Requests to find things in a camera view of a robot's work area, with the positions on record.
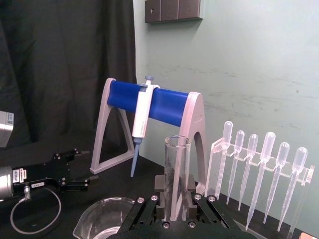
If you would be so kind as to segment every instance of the micropipette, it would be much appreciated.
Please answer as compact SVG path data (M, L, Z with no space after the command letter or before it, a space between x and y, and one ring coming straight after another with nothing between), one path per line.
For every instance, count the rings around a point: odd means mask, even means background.
M133 142L135 143L134 157L131 168L131 178L133 178L136 161L139 155L140 144L145 137L146 126L149 119L153 90L159 88L152 85L153 76L145 76L146 83L140 85L138 101L136 103L135 118L132 130Z
M281 143L279 146L279 151L278 151L278 155L276 158L276 166L275 166L275 170L274 170L274 177L273 177L273 181L272 181L271 186L270 186L270 191L269 191L269 195L268 195L268 199L267 199L264 223L266 223L267 215L269 213L271 204L272 204L273 199L274 199L274 195L275 195L275 191L277 188L280 172L286 163L289 149L290 149L290 146L286 142Z
M217 185L216 185L216 191L215 191L215 197L219 199L219 193L221 188L221 183L223 181L223 174L224 174L224 168L225 168L225 162L226 162L226 154L227 149L230 145L230 139L231 139L231 131L233 130L233 123L231 121L226 121L224 124L224 132L223 132L223 140L221 143L222 147L222 154L221 154L221 160L220 160L220 167L219 167L219 173L218 173L218 179L217 179Z
M263 177L264 177L266 163L270 159L270 155L271 155L271 151L273 150L275 138L276 138L276 135L273 132L268 132L265 136L263 149L261 150L261 154L260 154L260 161L261 162L259 165L257 182L256 182L255 190L254 190L253 199L251 201L251 205L250 205L249 212L248 212L246 230L248 229L248 225L249 225L249 223L253 217L254 211L255 211L261 183L262 183Z
M228 185L228 196L227 196L226 204L228 204L228 202L229 202L231 190L233 189L235 174L236 174L236 169L237 169L237 163L238 163L238 157L239 157L239 153L241 152L241 149L243 148L244 137L245 137L244 131L240 130L237 132L236 139L235 139L235 145L234 145L233 165L231 166L229 185Z
M257 143L258 143L258 136L256 134L252 134L249 137L249 142L248 142L248 147L247 147L247 156L245 158L246 159L246 166L245 166L243 181L241 182L241 186L240 186L240 197L239 197L239 205L238 205L239 211L240 211L241 202L243 200L244 193L246 190L246 185L247 185L247 180L248 180L248 175L249 175L249 170L250 170L250 161L255 156Z
M283 223L283 220L285 218L286 212L288 210L289 204L290 204L290 200L291 197L293 196L294 193L294 189L296 186L296 182L298 180L299 174L302 172L302 170L304 169L304 165L305 165L305 161L307 159L307 155L308 155L308 150L306 148L298 148L296 155L295 155L295 159L293 162L293 172L290 178L290 183L288 186L288 190L286 193L286 197L284 200L284 204L283 204L283 208L281 210L281 214L280 214L280 220L279 220L279 225L278 225L278 229L277 231L280 231L280 227L281 224Z

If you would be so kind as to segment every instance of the black fabric backdrop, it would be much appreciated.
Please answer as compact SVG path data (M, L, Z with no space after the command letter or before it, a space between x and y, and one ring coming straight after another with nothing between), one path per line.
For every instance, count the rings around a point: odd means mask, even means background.
M94 132L106 79L136 83L134 39L132 0L0 1L0 110L14 113L7 148ZM121 144L111 118L107 135Z

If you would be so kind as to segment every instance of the light green wall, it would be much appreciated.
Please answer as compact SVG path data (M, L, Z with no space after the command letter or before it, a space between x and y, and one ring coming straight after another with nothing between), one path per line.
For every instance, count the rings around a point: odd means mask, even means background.
M275 132L273 156L282 141L291 145L290 162L306 147L306 166L319 170L318 0L206 0L203 21L153 25L144 23L143 0L134 8L138 82L153 75L162 88L201 92L209 148L231 120L233 132L259 136L259 150L265 133ZM177 133L150 120L141 155L163 165L164 139ZM317 171L298 227L319 237ZM280 215L281 204L273 204L271 216Z

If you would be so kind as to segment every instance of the bolt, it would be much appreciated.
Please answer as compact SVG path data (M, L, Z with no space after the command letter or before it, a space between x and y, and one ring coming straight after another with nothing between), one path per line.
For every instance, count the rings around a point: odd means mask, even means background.
M156 201L157 199L158 199L157 195L151 196L151 200L152 200L152 201Z
M143 202L144 202L144 198L139 197L139 198L138 198L138 203L143 203Z
M213 197L213 196L208 196L208 200L210 201L210 202L215 202L215 198Z
M194 197L196 200L200 200L201 199L201 195L200 194L196 194Z
M188 226L189 226L190 228L195 228L196 223L195 223L195 222L189 222L189 223L188 223Z
M163 228L169 229L169 223L168 222L163 223Z

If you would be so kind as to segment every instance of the black table surface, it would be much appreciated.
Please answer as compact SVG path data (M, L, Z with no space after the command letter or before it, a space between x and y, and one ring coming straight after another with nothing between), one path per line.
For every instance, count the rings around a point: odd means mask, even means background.
M54 139L9 149L0 152L0 167L12 168L49 161L54 153L69 151L77 148L80 151L93 152L94 135L77 133L59 136ZM92 176L90 173L91 155L74 160L70 164L71 178L85 178ZM102 148L101 158L110 158L114 152ZM134 178L130 178L132 160L116 165L99 173L97 184L89 185L88 192L64 192L58 196L62 203L62 212L57 222L47 230L36 235L22 235L17 233L10 224L10 212L20 198L11 199L0 203L0 238L1 239L72 239L72 232L82 213L99 200L110 197L127 197L135 200L138 196L150 197L154 192L154 178L164 174L164 168L143 157L138 158ZM23 231L36 231L49 224L58 211L58 204L54 196L45 189L32 193L32 200L22 203L16 209L14 222ZM242 210L237 211L238 202L230 200L226 205L226 197L221 195L220 202L225 206L230 216L238 222L245 224L249 207L242 205ZM283 225L280 233L276 232L278 220L269 218L267 224L262 224L264 214L255 211L251 221L254 231L266 238L285 238L289 226ZM294 233L293 238L298 238L300 231Z

